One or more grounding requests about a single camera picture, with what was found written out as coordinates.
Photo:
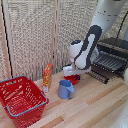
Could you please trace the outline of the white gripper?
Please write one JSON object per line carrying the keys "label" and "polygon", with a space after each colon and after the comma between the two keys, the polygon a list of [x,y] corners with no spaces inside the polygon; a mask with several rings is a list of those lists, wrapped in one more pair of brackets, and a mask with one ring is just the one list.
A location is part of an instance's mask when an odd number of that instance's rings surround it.
{"label": "white gripper", "polygon": [[[82,74],[83,73],[83,70],[74,69],[71,65],[64,66],[63,67],[63,71],[64,71],[64,75],[65,76],[72,76],[72,75]],[[81,79],[81,76],[77,75],[77,80],[80,80],[80,79]]]}

